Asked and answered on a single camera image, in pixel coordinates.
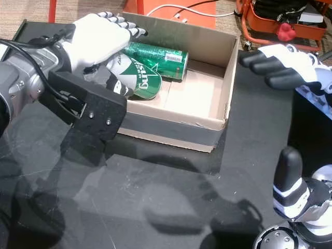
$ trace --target orange equipment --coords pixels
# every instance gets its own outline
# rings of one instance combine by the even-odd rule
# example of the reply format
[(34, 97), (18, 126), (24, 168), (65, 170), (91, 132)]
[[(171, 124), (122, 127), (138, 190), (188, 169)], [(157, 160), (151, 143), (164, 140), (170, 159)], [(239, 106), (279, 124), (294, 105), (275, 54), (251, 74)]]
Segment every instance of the orange equipment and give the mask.
[[(322, 2), (321, 13), (325, 14), (328, 4), (332, 4), (332, 0), (318, 0), (317, 2)], [(280, 23), (271, 19), (261, 18), (254, 12), (254, 5), (252, 0), (237, 0), (237, 14), (242, 14), (242, 30), (243, 34), (247, 40), (246, 45), (248, 48), (251, 45), (251, 42), (258, 43), (262, 45), (271, 45), (275, 43), (280, 43), (280, 41), (271, 41), (265, 39), (256, 39), (253, 38), (247, 29), (248, 26), (254, 31), (265, 32), (265, 33), (273, 33), (276, 34), (280, 28)], [(321, 40), (324, 36), (326, 28), (320, 27), (312, 27), (302, 24), (291, 24), (292, 28), (296, 33), (296, 37), (312, 39), (317, 43), (317, 47), (305, 46), (305, 45), (297, 45), (294, 44), (295, 47), (302, 50), (307, 51), (320, 51), (321, 49)]]
[[(126, 5), (124, 7), (124, 11), (131, 12), (131, 13), (138, 13), (141, 15), (148, 14), (151, 10), (154, 8), (163, 5), (163, 4), (177, 4), (182, 6), (190, 6), (192, 4), (196, 4), (199, 2), (202, 2), (199, 0), (127, 0)], [(195, 7), (192, 7), (192, 9), (215, 15), (216, 14), (216, 3), (215, 2), (209, 2), (197, 5)], [(171, 19), (173, 21), (182, 21), (183, 19), (187, 19), (189, 24), (203, 26), (203, 27), (209, 27), (211, 29), (216, 28), (216, 19), (214, 17), (205, 17), (200, 16), (198, 14), (189, 12), (187, 10), (184, 10), (181, 12), (180, 19), (174, 18), (174, 15), (181, 9), (174, 8), (174, 7), (164, 7), (161, 9), (156, 10), (153, 14), (151, 14), (152, 17), (159, 17), (159, 18), (165, 18), (165, 19)]]

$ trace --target white robot finger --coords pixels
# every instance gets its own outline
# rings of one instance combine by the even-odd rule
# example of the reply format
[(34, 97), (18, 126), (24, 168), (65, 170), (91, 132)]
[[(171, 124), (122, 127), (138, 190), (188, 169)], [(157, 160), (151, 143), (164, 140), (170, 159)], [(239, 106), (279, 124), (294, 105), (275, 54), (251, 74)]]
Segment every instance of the white robot finger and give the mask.
[(132, 29), (133, 27), (136, 27), (136, 23), (133, 23), (133, 22), (120, 22), (119, 26), (123, 27), (125, 29)]
[(104, 18), (110, 18), (110, 17), (114, 16), (112, 12), (108, 12), (108, 11), (100, 12), (97, 15), (100, 17), (104, 17)]
[(132, 29), (128, 29), (132, 37), (139, 38), (141, 35), (147, 35), (146, 30), (141, 29), (140, 27), (134, 27)]
[(125, 21), (123, 17), (110, 17), (107, 18), (110, 22), (115, 22), (115, 23), (122, 23)]

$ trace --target screw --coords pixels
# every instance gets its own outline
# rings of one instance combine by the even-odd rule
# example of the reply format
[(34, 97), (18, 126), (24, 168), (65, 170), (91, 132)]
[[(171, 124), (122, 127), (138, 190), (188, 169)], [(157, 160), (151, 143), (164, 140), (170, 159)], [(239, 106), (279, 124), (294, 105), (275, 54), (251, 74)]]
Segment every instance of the screw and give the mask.
[(109, 126), (111, 123), (112, 123), (111, 118), (108, 118), (108, 119), (106, 120), (106, 124)]

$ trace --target green beer can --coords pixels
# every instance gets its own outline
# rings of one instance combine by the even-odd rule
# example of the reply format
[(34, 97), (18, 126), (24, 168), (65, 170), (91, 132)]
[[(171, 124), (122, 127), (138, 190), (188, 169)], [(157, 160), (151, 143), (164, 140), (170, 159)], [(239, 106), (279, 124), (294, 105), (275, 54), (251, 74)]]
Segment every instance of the green beer can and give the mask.
[(141, 98), (153, 99), (161, 88), (160, 74), (124, 53), (113, 55), (106, 67), (122, 84), (131, 88), (134, 94)]
[(157, 71), (161, 76), (183, 80), (188, 52), (143, 43), (129, 43), (122, 52)]

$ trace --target box flap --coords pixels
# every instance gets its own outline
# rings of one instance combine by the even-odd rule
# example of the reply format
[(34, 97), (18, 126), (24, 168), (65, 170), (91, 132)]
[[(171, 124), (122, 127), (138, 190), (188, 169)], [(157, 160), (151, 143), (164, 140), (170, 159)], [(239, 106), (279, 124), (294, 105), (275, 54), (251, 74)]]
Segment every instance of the box flap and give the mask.
[(221, 67), (228, 65), (236, 41), (234, 35), (166, 19), (126, 12), (122, 15), (148, 31), (148, 36), (137, 40), (140, 43), (184, 50), (192, 60)]
[(222, 88), (222, 97), (220, 98), (218, 118), (223, 118), (225, 122), (228, 119), (230, 112), (230, 104), (232, 100), (235, 73), (238, 62), (239, 43), (240, 40), (237, 38), (232, 49), (232, 55), (230, 61), (226, 68), (224, 84)]

